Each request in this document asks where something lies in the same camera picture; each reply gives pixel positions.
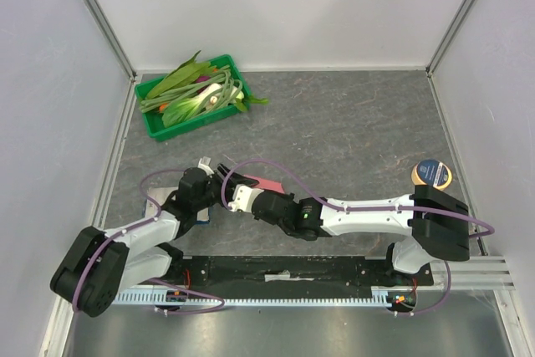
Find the pink paper box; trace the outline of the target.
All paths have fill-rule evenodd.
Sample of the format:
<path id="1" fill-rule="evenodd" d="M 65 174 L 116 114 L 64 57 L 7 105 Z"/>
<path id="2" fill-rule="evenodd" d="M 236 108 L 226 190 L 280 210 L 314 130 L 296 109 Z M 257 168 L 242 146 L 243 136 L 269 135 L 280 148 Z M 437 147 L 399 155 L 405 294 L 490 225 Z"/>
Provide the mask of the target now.
<path id="1" fill-rule="evenodd" d="M 248 186 L 251 188 L 258 188 L 265 191 L 275 191 L 277 193 L 285 194 L 285 190 L 283 189 L 283 184 L 281 182 L 250 175 L 245 175 L 245 177 L 251 182 L 248 184 Z"/>

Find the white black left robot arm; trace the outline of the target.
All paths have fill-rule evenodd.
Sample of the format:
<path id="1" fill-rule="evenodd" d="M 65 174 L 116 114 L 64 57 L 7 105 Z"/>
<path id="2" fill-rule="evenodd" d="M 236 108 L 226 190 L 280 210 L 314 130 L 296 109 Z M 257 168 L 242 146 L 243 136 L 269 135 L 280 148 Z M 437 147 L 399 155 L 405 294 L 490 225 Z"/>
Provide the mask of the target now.
<path id="1" fill-rule="evenodd" d="M 151 278 L 177 283 L 184 272 L 178 260 L 183 253 L 171 241 L 208 221 L 210 209 L 224 196 L 231 197 L 237 186 L 257 188 L 259 183 L 224 165 L 212 169 L 201 163 L 186 169 L 163 202 L 146 198 L 155 207 L 152 216 L 106 231 L 84 228 L 53 274 L 51 291 L 74 311 L 97 317 L 118 293 L 138 283 Z"/>

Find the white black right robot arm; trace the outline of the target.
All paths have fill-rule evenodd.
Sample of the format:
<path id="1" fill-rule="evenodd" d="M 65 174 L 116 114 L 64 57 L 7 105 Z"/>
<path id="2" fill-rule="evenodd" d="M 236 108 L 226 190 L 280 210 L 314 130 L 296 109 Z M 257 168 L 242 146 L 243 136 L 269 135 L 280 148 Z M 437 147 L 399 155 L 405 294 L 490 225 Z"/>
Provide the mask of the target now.
<path id="1" fill-rule="evenodd" d="M 470 258 L 467 205 L 432 186 L 418 185 L 411 194 L 374 201 L 295 201 L 292 194 L 252 189 L 246 211 L 305 241 L 350 233 L 401 236 L 382 266 L 385 279 L 395 285 L 435 260 Z"/>

